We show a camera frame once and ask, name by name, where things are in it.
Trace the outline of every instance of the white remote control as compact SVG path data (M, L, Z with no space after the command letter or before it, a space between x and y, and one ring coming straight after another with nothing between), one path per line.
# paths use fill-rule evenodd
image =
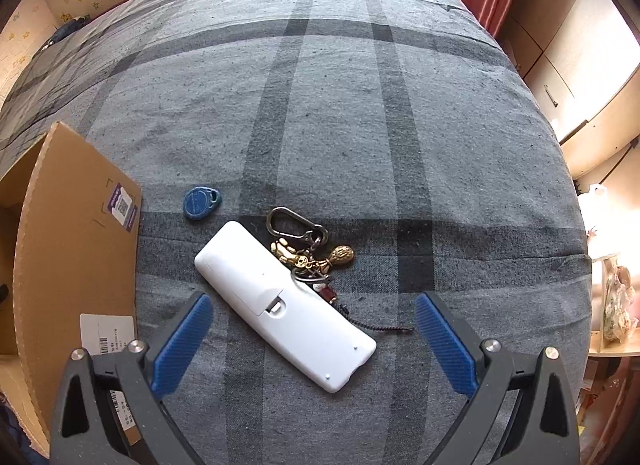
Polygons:
M240 223L225 223L194 262L249 326L330 393L376 349L375 340L294 280Z

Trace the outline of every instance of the cabinet handle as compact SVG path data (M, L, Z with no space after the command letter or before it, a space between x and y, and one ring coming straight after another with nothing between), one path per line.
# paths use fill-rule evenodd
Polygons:
M557 108L558 107L558 103L551 96L551 93L549 93L549 87L546 84L545 84L545 91L546 91L546 94L549 96L549 98L551 98L551 103L554 105L555 108Z

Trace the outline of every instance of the keychain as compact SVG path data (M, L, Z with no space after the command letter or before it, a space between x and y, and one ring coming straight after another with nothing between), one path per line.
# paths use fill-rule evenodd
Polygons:
M276 214L286 214L298 223L304 225L306 230L301 235L290 234L276 230L273 226L273 217ZM347 245L338 245L326 259L316 259L314 252L325 245L329 239L329 232L324 226L314 223L297 212L287 207L275 207L267 214L267 230L272 236L278 238L271 243L271 253L286 267L291 267L291 276L302 283L312 285L314 291L328 302L338 313L355 326L371 331L399 331L412 332L412 327L402 326L375 326L351 318L349 309L338 302L338 295L329 286L331 276L329 272L334 266L348 265L355 256L353 249ZM296 250L289 245L290 241L308 245L306 249Z

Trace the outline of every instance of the sticker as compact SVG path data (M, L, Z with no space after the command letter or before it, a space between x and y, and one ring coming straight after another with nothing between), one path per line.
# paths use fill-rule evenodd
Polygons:
M80 314L80 339L82 347L90 355L122 351L134 338L136 336L133 330L133 317ZM111 400L122 428L126 431L135 426L136 422L133 420L124 394L120 391L111 391Z
M124 226L127 232L130 232L138 213L138 207L133 204L133 198L119 183L111 195L107 208L111 215L118 220L118 223Z

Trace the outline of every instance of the cardboard box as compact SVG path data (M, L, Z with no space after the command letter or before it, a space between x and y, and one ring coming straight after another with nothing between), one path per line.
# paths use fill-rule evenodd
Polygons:
M0 178L0 389L45 456L80 314L135 315L141 200L60 122Z

